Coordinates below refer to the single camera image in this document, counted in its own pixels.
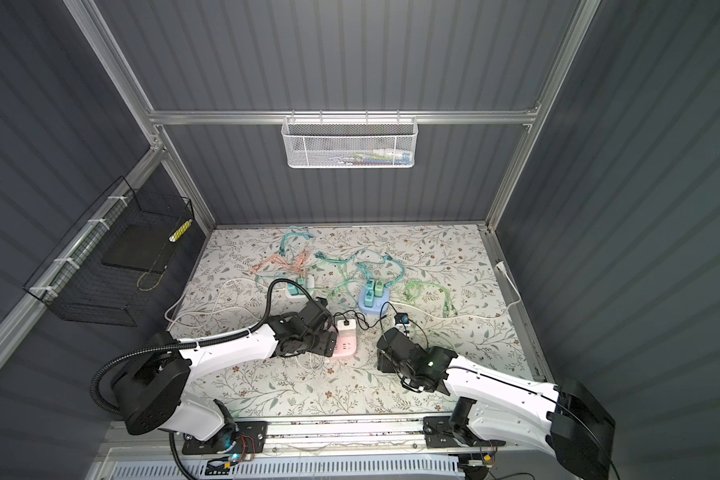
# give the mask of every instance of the yellow striped object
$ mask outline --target yellow striped object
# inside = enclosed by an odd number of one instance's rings
[[[192,219],[184,222],[184,225],[180,226],[178,230],[173,232],[173,235],[169,236],[168,240],[170,240],[172,242],[175,242],[176,240],[178,240],[179,237],[182,236],[184,234],[184,232],[186,232],[186,229],[190,228],[190,225],[192,225]]]

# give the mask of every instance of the cable connector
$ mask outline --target cable connector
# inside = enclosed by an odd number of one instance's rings
[[[406,312],[400,312],[394,314],[394,324],[395,325],[407,325],[410,320],[408,319],[408,314]]]
[[[496,268],[497,268],[497,270],[499,270],[502,274],[504,274],[504,276],[506,276],[507,279],[509,279],[509,275],[507,274],[507,266],[504,264],[504,261],[503,261],[503,260],[502,260],[501,262],[499,262],[498,264],[496,264]]]

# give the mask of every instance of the blue power strip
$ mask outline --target blue power strip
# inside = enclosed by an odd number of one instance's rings
[[[369,297],[373,298],[372,306],[365,305],[365,299]],[[382,296],[374,296],[373,289],[368,290],[368,288],[364,286],[360,291],[360,298],[362,298],[363,301],[358,304],[358,308],[363,314],[381,316],[387,313],[387,308],[389,308],[389,303],[387,303],[389,302],[389,288],[384,289]]]

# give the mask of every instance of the wire basket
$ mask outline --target wire basket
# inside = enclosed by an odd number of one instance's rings
[[[193,219],[187,198],[128,190],[89,220],[94,227],[68,257],[54,260],[61,266],[47,285],[38,286],[35,272],[24,289],[62,320],[136,326],[182,240],[170,237]],[[128,259],[127,237],[140,264]]]
[[[292,168],[410,168],[417,136],[415,118],[385,124],[282,122]]]

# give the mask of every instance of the white cable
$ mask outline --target white cable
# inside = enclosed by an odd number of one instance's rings
[[[414,310],[418,310],[419,312],[422,312],[423,314],[425,314],[425,315],[427,315],[427,316],[430,316],[431,318],[434,318],[434,319],[436,319],[436,320],[449,320],[449,319],[453,319],[453,318],[459,318],[460,316],[471,316],[471,317],[473,317],[473,318],[479,318],[479,319],[482,319],[482,320],[493,320],[493,319],[501,318],[502,316],[507,315],[507,313],[509,312],[509,308],[510,308],[511,306],[515,306],[515,305],[519,304],[520,302],[523,301],[523,299],[522,299],[521,296],[520,296],[520,291],[518,290],[518,287],[514,284],[514,282],[512,281],[512,279],[509,278],[509,274],[507,274],[507,267],[506,267],[506,265],[504,264],[504,262],[499,262],[498,264],[496,264],[496,268],[497,268],[502,274],[504,274],[504,278],[506,278],[507,281],[509,282],[509,284],[512,285],[512,288],[514,289],[515,293],[518,294],[518,299],[517,299],[516,301],[514,301],[514,302],[508,303],[507,306],[504,308],[504,312],[502,312],[501,315],[499,315],[499,316],[480,316],[480,315],[470,315],[470,314],[468,314],[468,313],[463,313],[463,314],[461,314],[461,315],[447,316],[447,317],[446,317],[446,316],[436,316],[436,315],[432,315],[430,312],[425,312],[425,311],[423,311],[422,309],[418,308],[417,306],[413,306],[413,305],[410,305],[410,304],[408,304],[408,303],[392,302],[392,301],[390,301],[390,303],[393,304],[393,305],[403,305],[403,306],[406,306],[406,307],[408,307],[408,308],[413,308]]]
[[[170,328],[171,328],[174,324],[178,324],[178,325],[182,325],[182,326],[188,326],[189,328],[202,328],[202,327],[204,327],[205,325],[207,325],[208,322],[211,321],[211,319],[213,318],[213,315],[215,315],[215,314],[217,314],[217,313],[219,313],[219,312],[226,312],[227,310],[231,310],[231,309],[233,309],[233,308],[245,310],[245,311],[248,312],[253,318],[255,318],[255,319],[258,321],[258,320],[259,320],[259,317],[256,316],[253,312],[251,312],[251,311],[248,310],[247,308],[245,308],[244,306],[228,306],[227,308],[223,308],[223,309],[221,309],[221,310],[216,310],[216,306],[219,305],[219,298],[221,297],[221,293],[222,293],[223,288],[224,288],[225,286],[227,286],[230,282],[233,282],[233,281],[235,281],[235,280],[245,280],[245,281],[248,281],[248,282],[256,283],[256,281],[255,281],[254,279],[252,279],[252,278],[247,278],[247,277],[244,277],[244,276],[238,276],[238,277],[236,277],[236,278],[230,278],[230,279],[227,280],[226,282],[222,283],[221,286],[219,287],[219,290],[218,290],[218,292],[216,293],[216,301],[213,303],[213,308],[211,309],[210,312],[201,312],[201,311],[182,312],[180,315],[176,316],[176,318],[174,318],[173,320],[170,319],[170,318],[168,318],[168,312],[170,312],[171,309],[173,309],[173,307],[175,307],[176,305],[178,305],[179,302],[181,302],[181,301],[183,300],[184,297],[182,296],[181,298],[179,298],[179,299],[176,301],[176,303],[174,303],[173,305],[171,305],[170,308],[169,308],[168,310],[166,310],[166,312],[163,314],[163,316],[165,317],[165,319],[168,320],[168,322],[169,322],[169,323],[168,323],[168,328],[167,328],[166,330],[170,330]],[[186,323],[182,323],[182,322],[179,322],[179,321],[178,321],[178,320],[179,320],[181,317],[183,317],[184,315],[189,315],[189,314],[206,314],[206,315],[210,315],[210,316],[208,317],[208,320],[206,320],[205,322],[203,322],[203,323],[201,323],[201,324],[198,324],[198,325],[187,325]]]
[[[453,316],[437,316],[437,315],[433,315],[433,314],[430,313],[430,312],[426,312],[426,311],[418,308],[418,307],[415,306],[415,305],[411,305],[410,303],[395,302],[395,301],[393,301],[393,300],[390,300],[389,302],[390,302],[391,304],[393,304],[393,305],[402,305],[402,306],[406,306],[407,308],[412,308],[413,310],[418,310],[419,312],[422,312],[422,313],[425,314],[426,316],[429,316],[429,317],[431,317],[431,318],[434,318],[435,320],[452,320],[452,319],[454,319],[454,318],[460,318],[460,317],[462,317],[462,316],[471,316],[472,318],[478,318],[478,319],[481,319],[481,320],[495,320],[495,319],[497,319],[497,318],[501,318],[502,316],[507,315],[507,312],[509,311],[509,308],[510,308],[511,306],[515,306],[515,305],[517,305],[518,303],[520,303],[520,300],[516,300],[516,301],[508,304],[508,305],[504,308],[504,312],[502,312],[501,315],[499,315],[499,316],[480,316],[480,315],[472,315],[472,314],[470,314],[470,313],[461,313],[461,314],[459,314],[459,315],[453,315]]]
[[[509,282],[510,285],[512,285],[512,288],[514,288],[514,292],[518,294],[518,298],[520,298],[522,295],[520,294],[520,291],[518,290],[518,286],[514,284],[511,278],[509,278],[509,274],[507,273],[507,266],[504,264],[503,261],[496,264],[496,269],[499,270],[502,274],[504,274],[504,278],[507,279],[507,282]]]
[[[183,317],[184,315],[211,315],[211,316],[213,316],[213,315],[215,315],[215,314],[217,314],[217,313],[227,312],[228,310],[232,310],[232,309],[235,309],[235,308],[240,309],[240,310],[244,310],[245,312],[248,312],[248,313],[250,314],[250,316],[252,316],[254,319],[256,319],[257,322],[259,321],[259,317],[256,316],[256,314],[254,314],[253,312],[251,312],[251,311],[248,310],[247,308],[245,308],[244,306],[232,305],[232,306],[228,306],[228,307],[222,308],[222,309],[220,309],[220,310],[212,310],[211,312],[203,312],[203,311],[201,311],[201,310],[195,310],[195,311],[193,311],[193,312],[182,312],[182,313],[179,314],[174,320],[171,320],[171,321],[170,321],[170,325],[168,325],[168,328],[171,328],[171,326],[172,326],[174,323],[177,324],[177,325],[188,326],[188,327],[191,327],[191,328],[201,328],[201,327],[205,326],[205,325],[210,321],[210,317],[209,317],[208,320],[206,320],[203,324],[200,324],[200,325],[187,325],[186,323],[182,323],[182,322],[180,322],[180,321],[178,321],[178,320],[179,320],[181,317]]]
[[[317,372],[321,371],[322,368],[326,365],[326,360],[323,359],[322,362],[320,364],[318,364],[317,368],[308,369],[307,367],[302,365],[302,363],[298,360],[299,357],[300,356],[296,356],[296,363],[298,364],[298,366],[300,366],[304,370],[310,370],[312,372],[312,376],[310,376],[308,379],[305,376],[304,380],[294,380],[293,378],[290,377],[290,375],[288,375],[288,370],[285,370],[284,373],[286,374],[286,377],[288,378],[288,380],[290,380],[291,382],[294,382],[294,383],[309,383],[309,382],[311,382],[312,380],[314,380],[317,377]],[[310,363],[313,363],[315,361],[315,357],[316,357],[316,355],[313,353],[312,356],[310,357]]]

